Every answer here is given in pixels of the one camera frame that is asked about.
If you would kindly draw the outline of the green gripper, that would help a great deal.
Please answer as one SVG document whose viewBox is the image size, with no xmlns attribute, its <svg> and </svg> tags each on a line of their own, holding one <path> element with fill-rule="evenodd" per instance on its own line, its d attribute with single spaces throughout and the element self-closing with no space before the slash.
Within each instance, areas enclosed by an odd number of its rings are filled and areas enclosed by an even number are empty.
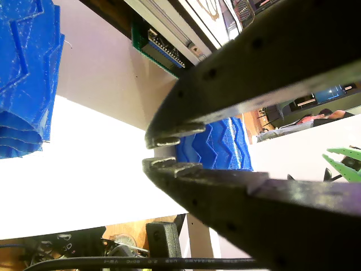
<svg viewBox="0 0 361 271">
<path fill-rule="evenodd" d="M 338 147 L 328 148 L 328 152 L 343 155 L 341 162 L 335 161 L 328 155 L 322 157 L 348 182 L 360 182 L 360 148 L 357 147 Z"/>
</svg>

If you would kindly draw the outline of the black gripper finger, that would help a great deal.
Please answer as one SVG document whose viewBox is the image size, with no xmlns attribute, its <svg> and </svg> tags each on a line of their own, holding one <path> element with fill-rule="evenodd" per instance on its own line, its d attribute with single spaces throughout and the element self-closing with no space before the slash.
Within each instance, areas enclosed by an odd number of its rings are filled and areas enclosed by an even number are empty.
<svg viewBox="0 0 361 271">
<path fill-rule="evenodd" d="M 359 270 L 360 184 L 144 159 L 147 177 L 203 224 L 270 270 Z"/>
<path fill-rule="evenodd" d="M 359 80 L 359 1 L 278 1 L 179 78 L 146 147 L 177 145 L 206 124 Z"/>
</svg>

